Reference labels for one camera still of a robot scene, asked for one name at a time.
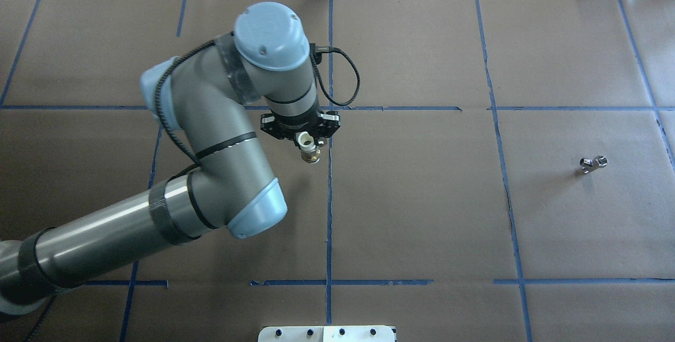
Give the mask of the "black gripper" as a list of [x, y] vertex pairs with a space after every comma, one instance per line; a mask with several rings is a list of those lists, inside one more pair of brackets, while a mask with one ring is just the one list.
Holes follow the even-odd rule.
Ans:
[[341, 126], [338, 111], [308, 111], [299, 116], [281, 116], [275, 112], [260, 117], [260, 130], [277, 140], [294, 140], [307, 132], [312, 138], [331, 138]]

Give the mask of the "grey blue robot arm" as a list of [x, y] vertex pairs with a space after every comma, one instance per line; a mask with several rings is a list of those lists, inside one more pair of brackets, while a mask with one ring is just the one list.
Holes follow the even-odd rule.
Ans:
[[245, 106], [264, 99], [261, 131], [316, 162], [340, 128], [317, 97], [325, 91], [317, 66], [331, 52], [340, 49], [307, 40], [291, 8], [264, 2], [246, 8], [229, 34], [145, 71], [146, 105], [192, 165], [87, 216], [2, 241], [2, 322], [212, 230], [245, 239], [278, 224], [287, 204]]

